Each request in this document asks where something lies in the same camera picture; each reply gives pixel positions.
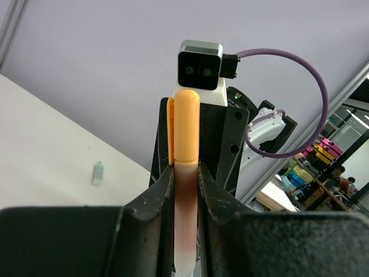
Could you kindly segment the left aluminium frame post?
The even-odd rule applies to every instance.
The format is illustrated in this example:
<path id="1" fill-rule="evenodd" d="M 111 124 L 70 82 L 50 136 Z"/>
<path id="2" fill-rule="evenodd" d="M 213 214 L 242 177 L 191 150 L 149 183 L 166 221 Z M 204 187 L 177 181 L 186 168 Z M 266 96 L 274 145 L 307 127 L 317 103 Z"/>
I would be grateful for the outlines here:
<path id="1" fill-rule="evenodd" d="M 17 30 L 21 24 L 29 1 L 9 1 L 6 13 L 1 24 L 1 71 L 3 70 L 7 56 L 10 53 Z"/>

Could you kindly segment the orange highlighter pen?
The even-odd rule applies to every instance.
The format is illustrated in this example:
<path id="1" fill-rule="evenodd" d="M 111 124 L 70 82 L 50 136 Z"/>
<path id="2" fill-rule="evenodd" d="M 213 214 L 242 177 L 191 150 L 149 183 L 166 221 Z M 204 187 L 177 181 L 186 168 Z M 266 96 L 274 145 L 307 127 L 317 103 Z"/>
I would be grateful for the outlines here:
<path id="1" fill-rule="evenodd" d="M 178 276 L 191 276 L 196 262 L 198 165 L 174 164 L 174 266 Z"/>

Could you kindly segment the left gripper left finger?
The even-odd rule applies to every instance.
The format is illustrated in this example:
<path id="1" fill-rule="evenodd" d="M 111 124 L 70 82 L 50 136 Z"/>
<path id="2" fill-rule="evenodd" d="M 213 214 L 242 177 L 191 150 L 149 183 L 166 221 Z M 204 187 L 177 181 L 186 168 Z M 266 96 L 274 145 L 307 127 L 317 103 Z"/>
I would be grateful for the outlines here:
<path id="1" fill-rule="evenodd" d="M 2 276 L 170 276 L 174 171 L 124 206 L 1 211 Z"/>

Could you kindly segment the light green highlighter pen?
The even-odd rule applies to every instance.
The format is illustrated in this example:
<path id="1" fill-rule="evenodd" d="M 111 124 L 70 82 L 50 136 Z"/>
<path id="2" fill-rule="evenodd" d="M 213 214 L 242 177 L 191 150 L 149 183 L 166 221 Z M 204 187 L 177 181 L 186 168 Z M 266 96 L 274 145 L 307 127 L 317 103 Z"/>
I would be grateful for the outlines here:
<path id="1" fill-rule="evenodd" d="M 101 187 L 104 179 L 104 165 L 101 161 L 97 162 L 93 169 L 92 185 Z"/>

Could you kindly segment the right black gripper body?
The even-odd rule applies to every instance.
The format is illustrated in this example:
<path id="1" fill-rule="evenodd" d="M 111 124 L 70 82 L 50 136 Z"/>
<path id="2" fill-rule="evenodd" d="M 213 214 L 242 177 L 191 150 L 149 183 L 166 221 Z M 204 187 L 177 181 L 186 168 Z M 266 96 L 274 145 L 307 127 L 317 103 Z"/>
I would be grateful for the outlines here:
<path id="1" fill-rule="evenodd" d="M 167 102 L 168 98 L 160 101 L 150 185 L 168 165 Z M 207 166 L 213 179 L 233 196 L 249 117 L 250 112 L 245 108 L 200 105 L 199 161 Z"/>

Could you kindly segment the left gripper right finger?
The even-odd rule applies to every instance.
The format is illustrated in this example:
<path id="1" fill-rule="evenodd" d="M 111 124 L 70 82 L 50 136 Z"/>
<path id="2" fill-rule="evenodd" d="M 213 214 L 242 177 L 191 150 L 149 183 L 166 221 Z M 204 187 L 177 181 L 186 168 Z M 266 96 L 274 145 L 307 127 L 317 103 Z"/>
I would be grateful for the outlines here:
<path id="1" fill-rule="evenodd" d="M 368 218 L 246 207 L 198 170 L 203 276 L 367 276 Z"/>

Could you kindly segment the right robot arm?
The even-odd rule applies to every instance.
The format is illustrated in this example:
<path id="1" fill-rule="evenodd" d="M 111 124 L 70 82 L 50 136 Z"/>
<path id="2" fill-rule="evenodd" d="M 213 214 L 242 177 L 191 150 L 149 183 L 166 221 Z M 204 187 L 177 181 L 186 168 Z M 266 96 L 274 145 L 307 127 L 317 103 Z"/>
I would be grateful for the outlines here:
<path id="1" fill-rule="evenodd" d="M 200 106 L 199 161 L 219 185 L 235 195 L 240 171 L 262 159 L 245 140 L 275 154 L 297 123 L 283 111 L 275 111 L 267 100 L 256 106 L 234 87 L 227 88 L 227 98 L 226 107 Z"/>

